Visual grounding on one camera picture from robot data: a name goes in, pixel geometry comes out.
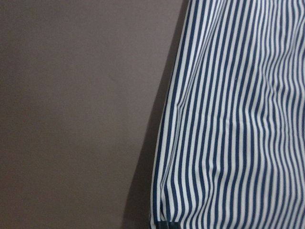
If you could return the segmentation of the striped polo shirt white collar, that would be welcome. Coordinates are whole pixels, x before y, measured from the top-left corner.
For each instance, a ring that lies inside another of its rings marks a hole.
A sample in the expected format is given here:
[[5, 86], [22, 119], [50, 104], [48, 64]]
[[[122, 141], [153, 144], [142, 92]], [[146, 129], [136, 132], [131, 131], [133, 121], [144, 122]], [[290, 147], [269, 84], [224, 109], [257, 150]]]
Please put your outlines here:
[[189, 1], [157, 138], [149, 227], [304, 226], [304, 1]]

